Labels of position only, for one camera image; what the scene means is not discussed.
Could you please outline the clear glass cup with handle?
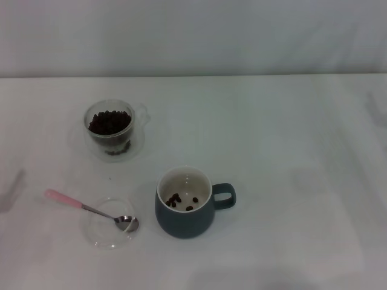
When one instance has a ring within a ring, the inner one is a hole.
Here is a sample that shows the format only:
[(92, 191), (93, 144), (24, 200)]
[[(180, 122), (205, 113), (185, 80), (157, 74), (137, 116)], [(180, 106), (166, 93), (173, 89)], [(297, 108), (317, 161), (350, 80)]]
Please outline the clear glass cup with handle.
[[(99, 135), (89, 130), (93, 117), (100, 112), (126, 112), (131, 117), (128, 126), (111, 135)], [(151, 117), (145, 105), (132, 107), (123, 100), (102, 100), (89, 107), (83, 116), (83, 134), (91, 153), (106, 163), (118, 163), (135, 158), (145, 143), (144, 127)]]

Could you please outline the pink-handled metal spoon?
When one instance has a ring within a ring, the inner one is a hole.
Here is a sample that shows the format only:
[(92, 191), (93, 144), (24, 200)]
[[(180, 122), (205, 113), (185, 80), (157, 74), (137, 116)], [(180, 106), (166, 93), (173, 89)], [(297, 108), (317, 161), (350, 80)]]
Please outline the pink-handled metal spoon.
[(83, 204), (82, 202), (73, 199), (67, 195), (63, 195), (55, 190), (48, 189), (44, 192), (44, 196), (46, 198), (52, 199), (56, 202), (60, 202), (65, 205), (69, 205), (70, 207), (74, 208), (81, 208), (83, 210), (86, 210), (88, 212), (97, 214), (99, 216), (103, 216), (105, 218), (108, 218), (112, 221), (114, 221), (116, 227), (121, 230), (124, 233), (131, 233), (135, 232), (139, 228), (139, 220), (136, 217), (132, 216), (119, 216), (119, 217), (112, 217), (102, 211), (96, 210), (95, 208), (92, 208), (88, 205)]

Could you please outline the heap of dark coffee beans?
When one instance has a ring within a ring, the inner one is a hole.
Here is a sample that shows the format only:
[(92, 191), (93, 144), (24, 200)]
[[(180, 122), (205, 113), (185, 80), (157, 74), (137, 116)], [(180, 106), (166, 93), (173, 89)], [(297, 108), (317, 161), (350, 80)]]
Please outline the heap of dark coffee beans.
[(107, 155), (126, 153), (131, 145), (129, 139), (132, 117), (126, 111), (105, 111), (94, 114), (88, 130), (92, 139)]

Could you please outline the dark teal ceramic mug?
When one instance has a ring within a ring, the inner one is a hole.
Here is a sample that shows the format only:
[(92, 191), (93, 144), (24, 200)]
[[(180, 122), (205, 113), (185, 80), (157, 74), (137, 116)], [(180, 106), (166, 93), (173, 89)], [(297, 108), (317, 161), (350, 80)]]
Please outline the dark teal ceramic mug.
[[(177, 206), (166, 205), (167, 200)], [(191, 166), (168, 170), (157, 182), (155, 216), (159, 226), (169, 235), (190, 239), (203, 234), (212, 224), (217, 210), (232, 208), (236, 204), (236, 191), (229, 183), (212, 184), (201, 170)]]

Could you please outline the clear glass saucer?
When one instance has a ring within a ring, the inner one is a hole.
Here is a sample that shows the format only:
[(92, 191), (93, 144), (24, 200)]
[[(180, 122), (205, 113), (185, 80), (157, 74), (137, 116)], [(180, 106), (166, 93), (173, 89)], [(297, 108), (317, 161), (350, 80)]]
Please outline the clear glass saucer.
[(128, 200), (108, 197), (98, 200), (91, 206), (114, 218), (120, 216), (134, 218), (133, 221), (129, 220), (117, 224), (107, 217), (89, 211), (84, 213), (80, 220), (80, 228), (84, 238), (91, 245), (113, 250), (127, 244), (137, 235), (140, 229), (138, 215)]

